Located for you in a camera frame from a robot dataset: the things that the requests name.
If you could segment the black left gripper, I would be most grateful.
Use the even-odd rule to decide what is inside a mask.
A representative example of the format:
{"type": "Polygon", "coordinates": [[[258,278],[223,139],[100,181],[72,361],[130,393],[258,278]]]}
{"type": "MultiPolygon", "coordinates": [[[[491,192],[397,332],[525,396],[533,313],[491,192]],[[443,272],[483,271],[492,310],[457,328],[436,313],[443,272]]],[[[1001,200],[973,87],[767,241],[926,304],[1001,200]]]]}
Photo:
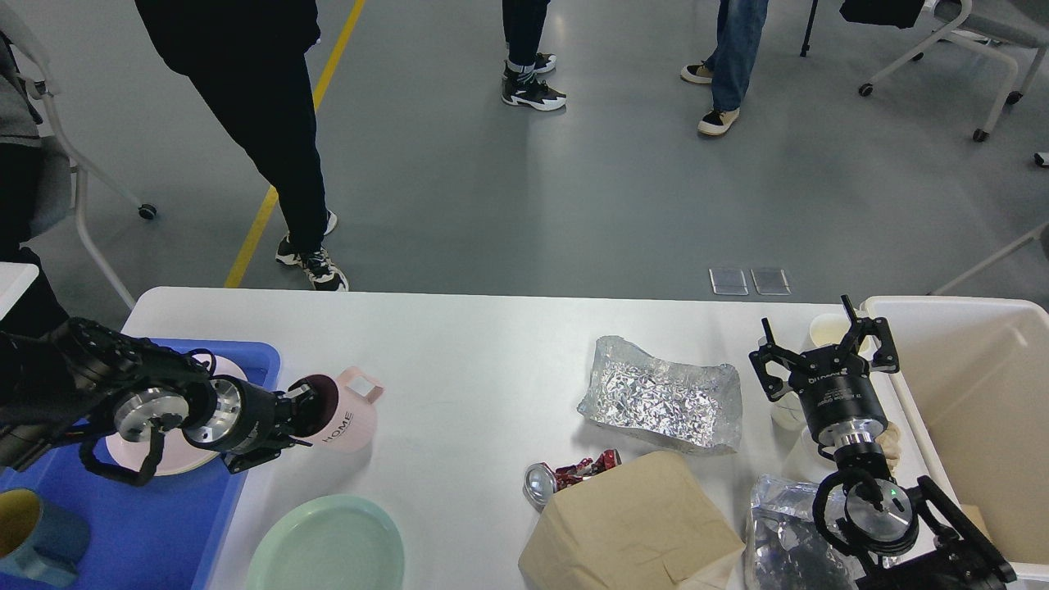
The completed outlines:
{"type": "Polygon", "coordinates": [[[220,376],[190,384],[186,393],[184,437],[197,448],[221,452],[229,475],[276,460],[286,448],[314,446],[295,437],[325,426],[325,392],[311,382],[298,382],[286,396],[220,376]]]}

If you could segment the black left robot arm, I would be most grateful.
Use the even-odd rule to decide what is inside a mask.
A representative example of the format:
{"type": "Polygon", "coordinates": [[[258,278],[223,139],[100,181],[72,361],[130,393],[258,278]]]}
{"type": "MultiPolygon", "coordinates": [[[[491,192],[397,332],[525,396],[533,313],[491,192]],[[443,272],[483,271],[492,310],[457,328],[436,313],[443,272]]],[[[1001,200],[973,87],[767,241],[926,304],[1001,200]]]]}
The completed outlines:
{"type": "Polygon", "coordinates": [[[157,472],[166,434],[179,430],[238,475],[311,445],[336,415],[330,378],[271,392],[218,374],[201,354],[76,317],[41,338],[3,334],[2,466],[24,471],[76,445],[89,473],[141,487],[157,472]]]}

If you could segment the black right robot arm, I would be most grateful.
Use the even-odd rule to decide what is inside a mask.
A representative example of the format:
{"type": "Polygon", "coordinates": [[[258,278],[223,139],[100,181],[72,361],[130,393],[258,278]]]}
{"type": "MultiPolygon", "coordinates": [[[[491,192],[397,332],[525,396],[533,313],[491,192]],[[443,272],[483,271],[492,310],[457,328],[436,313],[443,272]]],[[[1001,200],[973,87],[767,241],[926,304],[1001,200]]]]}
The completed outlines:
{"type": "Polygon", "coordinates": [[[834,462],[812,505],[828,544],[861,562],[861,589],[1004,589],[1015,569],[930,477],[903,488],[877,439],[889,418],[870,374],[899,372],[889,321],[859,317],[849,297],[838,343],[780,347],[768,319],[749,359],[771,402],[799,396],[817,451],[834,462]]]}

